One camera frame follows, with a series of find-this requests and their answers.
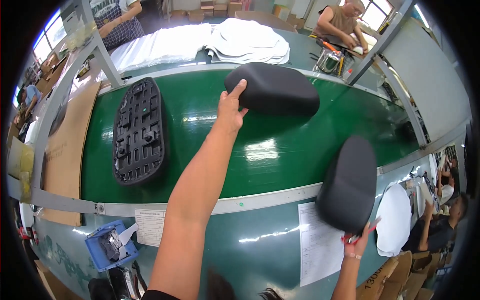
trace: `paper sheet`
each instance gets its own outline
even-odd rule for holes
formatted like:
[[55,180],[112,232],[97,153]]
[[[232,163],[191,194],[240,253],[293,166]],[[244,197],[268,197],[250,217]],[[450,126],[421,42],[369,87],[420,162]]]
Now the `paper sheet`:
[[160,245],[163,234],[165,211],[135,209],[135,222],[138,225],[137,242],[144,245]]
[[299,204],[301,267],[300,286],[340,271],[344,232],[321,221],[315,202]]

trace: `seat cushion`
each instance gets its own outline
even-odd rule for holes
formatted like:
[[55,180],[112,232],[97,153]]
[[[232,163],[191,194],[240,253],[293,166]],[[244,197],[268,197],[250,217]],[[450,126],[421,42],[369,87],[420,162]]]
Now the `seat cushion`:
[[265,114],[311,117],[320,106],[317,90],[297,70],[263,62],[246,63],[225,78],[227,92],[241,79],[247,80],[239,98],[242,107]]
[[360,234],[375,202],[377,162],[370,143],[349,137],[330,163],[316,200],[316,208],[329,225]]

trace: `worker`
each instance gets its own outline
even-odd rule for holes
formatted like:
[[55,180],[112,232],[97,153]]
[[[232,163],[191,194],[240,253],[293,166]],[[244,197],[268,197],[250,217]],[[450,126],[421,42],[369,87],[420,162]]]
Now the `worker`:
[[467,214],[467,209],[468,196],[461,192],[449,209],[450,215],[439,215],[437,220],[432,222],[433,203],[425,200],[423,216],[415,223],[402,250],[410,250],[412,253],[439,251],[452,239],[455,227]]
[[142,11],[140,0],[91,0],[90,7],[107,50],[144,35],[135,17]]
[[437,173],[437,195],[440,197],[440,205],[445,204],[453,195],[455,191],[455,179],[458,178],[458,171],[455,173],[450,172],[448,176],[448,184],[442,184],[442,174],[445,171],[445,165],[442,166],[442,169]]
[[[222,191],[233,144],[248,112],[247,108],[239,111],[239,96],[246,86],[246,80],[241,80],[230,94],[221,93],[212,129],[170,194],[162,240],[142,300],[198,298],[205,229]],[[335,300],[355,299],[367,230],[368,225],[356,245],[345,245]]]
[[25,118],[33,111],[35,105],[42,99],[42,93],[33,84],[20,89],[17,95],[17,102],[20,105],[24,105],[27,110],[25,111]]
[[328,38],[325,35],[337,36],[349,49],[353,49],[358,45],[358,42],[350,35],[354,33],[363,48],[363,54],[366,54],[368,53],[368,43],[357,23],[358,16],[364,11],[365,6],[361,0],[345,0],[343,6],[329,5],[318,12],[320,17],[312,35],[327,42]]

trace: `scissors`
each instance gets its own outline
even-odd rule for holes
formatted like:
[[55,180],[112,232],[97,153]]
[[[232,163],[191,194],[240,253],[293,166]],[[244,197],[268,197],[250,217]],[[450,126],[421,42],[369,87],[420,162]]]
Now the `scissors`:
[[[370,225],[368,226],[368,234],[370,234],[370,232],[374,231],[377,228],[377,225],[381,220],[382,218],[379,216],[378,218],[375,219],[375,221],[370,223]],[[351,237],[343,236],[341,239],[344,244],[355,245],[360,238],[361,238],[361,235],[356,234],[356,235],[352,235]]]

